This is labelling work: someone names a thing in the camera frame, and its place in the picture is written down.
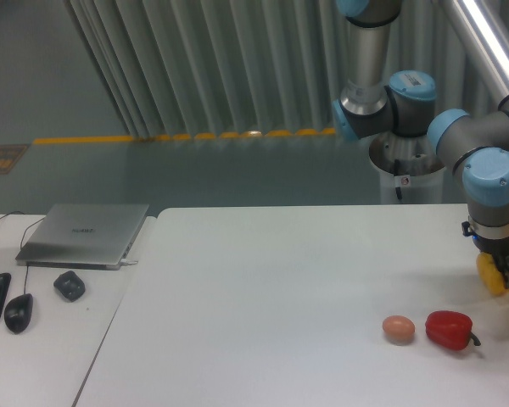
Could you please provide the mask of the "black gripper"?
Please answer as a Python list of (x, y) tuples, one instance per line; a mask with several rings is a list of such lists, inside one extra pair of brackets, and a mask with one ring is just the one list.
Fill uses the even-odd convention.
[(471, 237), (481, 251), (495, 256), (495, 266), (501, 273), (504, 287), (509, 290), (509, 224), (483, 226), (473, 220), (461, 223), (462, 235)]

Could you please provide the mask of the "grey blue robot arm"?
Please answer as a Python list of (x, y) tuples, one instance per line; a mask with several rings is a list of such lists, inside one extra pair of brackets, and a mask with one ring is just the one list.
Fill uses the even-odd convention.
[(350, 23), (347, 86), (333, 102), (336, 132), (346, 139), (395, 139), (428, 144), (467, 200), (462, 233), (478, 248), (476, 260), (488, 291), (509, 292), (509, 34), (485, 1), (443, 1), (451, 23), (497, 110), (474, 119), (461, 109), (436, 113), (433, 78), (405, 70), (382, 82), (389, 29), (398, 1), (340, 1)]

